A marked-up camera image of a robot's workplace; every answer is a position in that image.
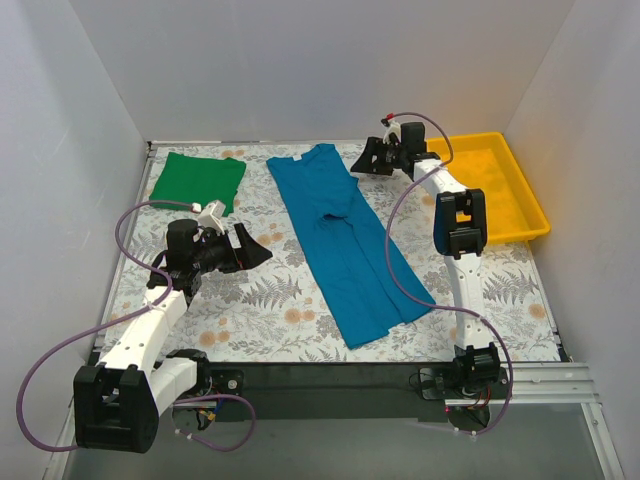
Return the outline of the yellow plastic tray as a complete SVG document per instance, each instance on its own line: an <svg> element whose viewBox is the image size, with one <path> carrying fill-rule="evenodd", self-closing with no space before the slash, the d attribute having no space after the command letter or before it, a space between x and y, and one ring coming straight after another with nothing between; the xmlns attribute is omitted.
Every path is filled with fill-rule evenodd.
<svg viewBox="0 0 640 480"><path fill-rule="evenodd" d="M548 234L547 220L504 136L485 132L452 136L454 161L449 172L485 194L488 242L531 241Z"/></svg>

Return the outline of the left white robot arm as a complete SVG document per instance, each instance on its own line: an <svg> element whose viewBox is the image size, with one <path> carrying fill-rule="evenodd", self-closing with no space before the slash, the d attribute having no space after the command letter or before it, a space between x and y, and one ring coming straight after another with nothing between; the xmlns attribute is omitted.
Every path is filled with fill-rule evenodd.
<svg viewBox="0 0 640 480"><path fill-rule="evenodd" d="M143 314L93 366L73 381L75 437L82 448L145 453L161 414L186 397L205 398L214 385L205 352L182 349L159 357L169 333L188 311L204 275L256 268L272 253L243 224L234 226L240 245L226 232L191 219L168 225L166 249L152 264Z"/></svg>

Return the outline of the blue t shirt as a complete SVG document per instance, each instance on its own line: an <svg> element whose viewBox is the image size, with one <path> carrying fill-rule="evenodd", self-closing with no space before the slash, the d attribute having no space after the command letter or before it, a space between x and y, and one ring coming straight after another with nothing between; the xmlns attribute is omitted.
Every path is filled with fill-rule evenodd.
<svg viewBox="0 0 640 480"><path fill-rule="evenodd" d="M350 349L430 312L415 275L332 144L266 163L313 277Z"/></svg>

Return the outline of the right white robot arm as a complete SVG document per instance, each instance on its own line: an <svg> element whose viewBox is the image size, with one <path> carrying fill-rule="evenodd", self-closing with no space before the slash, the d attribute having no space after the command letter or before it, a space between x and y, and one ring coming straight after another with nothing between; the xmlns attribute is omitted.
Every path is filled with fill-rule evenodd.
<svg viewBox="0 0 640 480"><path fill-rule="evenodd" d="M363 153L351 167L353 173L390 176L403 171L411 180L408 188L423 188L435 202L433 242L444 258L450 276L456 318L454 358L432 376L430 387L439 393L456 390L464 397L487 396L500 381L501 365L494 335L485 319L481 285L482 253L488 241L485 195L454 178L443 160L428 150L425 116L418 122L399 123L391 114L381 120L383 137L367 139Z"/></svg>

